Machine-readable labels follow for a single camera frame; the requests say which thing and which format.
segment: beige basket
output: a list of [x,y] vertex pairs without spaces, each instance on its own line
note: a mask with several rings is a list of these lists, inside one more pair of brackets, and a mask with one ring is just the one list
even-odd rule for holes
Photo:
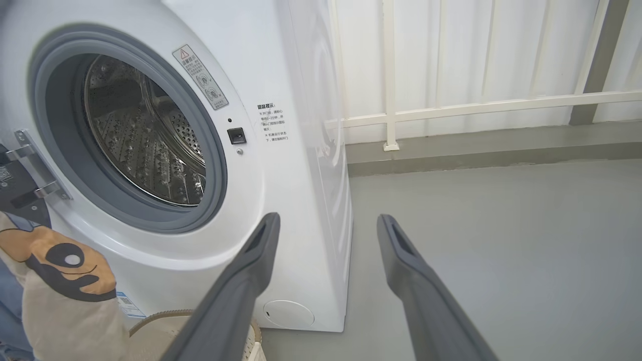
[[[166,311],[151,315],[129,331],[125,361],[158,361],[191,316],[191,310]],[[252,321],[241,361],[266,361],[261,347],[261,329]]]

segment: gray vertical beam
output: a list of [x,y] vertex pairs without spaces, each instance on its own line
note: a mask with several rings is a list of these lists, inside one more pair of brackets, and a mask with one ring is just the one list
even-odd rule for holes
[[[600,92],[604,89],[606,76],[609,74],[615,45],[620,37],[620,30],[627,13],[629,0],[611,0],[606,9],[602,31],[598,39],[597,48],[591,62],[589,77],[584,86],[584,92]],[[597,104],[575,105],[571,111],[570,125],[592,124],[597,110]]]

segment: blue denim clothing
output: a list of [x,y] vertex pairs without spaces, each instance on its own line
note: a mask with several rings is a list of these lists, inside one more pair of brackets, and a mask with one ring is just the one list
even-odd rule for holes
[[0,360],[33,360],[22,327],[22,286],[0,260]]

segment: qr code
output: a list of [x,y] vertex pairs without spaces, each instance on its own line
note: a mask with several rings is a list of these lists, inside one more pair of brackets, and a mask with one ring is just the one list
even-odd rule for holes
[[7,179],[13,178],[13,175],[9,173],[6,167],[0,167],[0,181],[6,181]]

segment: white front-loading washing machine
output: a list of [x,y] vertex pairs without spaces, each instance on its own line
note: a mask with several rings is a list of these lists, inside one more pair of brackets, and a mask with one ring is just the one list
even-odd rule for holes
[[124,311],[194,308],[278,212],[254,317],[343,330],[352,209],[325,1],[4,10],[1,141],[35,152],[21,162],[49,184],[34,194],[52,228],[105,255]]

